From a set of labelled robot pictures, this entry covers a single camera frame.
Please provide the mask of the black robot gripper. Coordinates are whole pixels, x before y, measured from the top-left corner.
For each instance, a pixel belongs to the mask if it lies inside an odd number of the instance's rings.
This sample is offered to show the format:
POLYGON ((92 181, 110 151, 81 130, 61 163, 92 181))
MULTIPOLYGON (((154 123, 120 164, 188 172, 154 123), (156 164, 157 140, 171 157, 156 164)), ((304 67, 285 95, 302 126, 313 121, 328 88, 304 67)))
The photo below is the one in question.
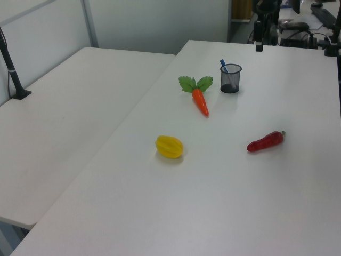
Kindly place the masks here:
POLYGON ((256 52, 263 51, 263 43, 270 43, 272 46, 278 44, 277 27, 271 22, 254 22, 253 41, 255 42, 256 52))

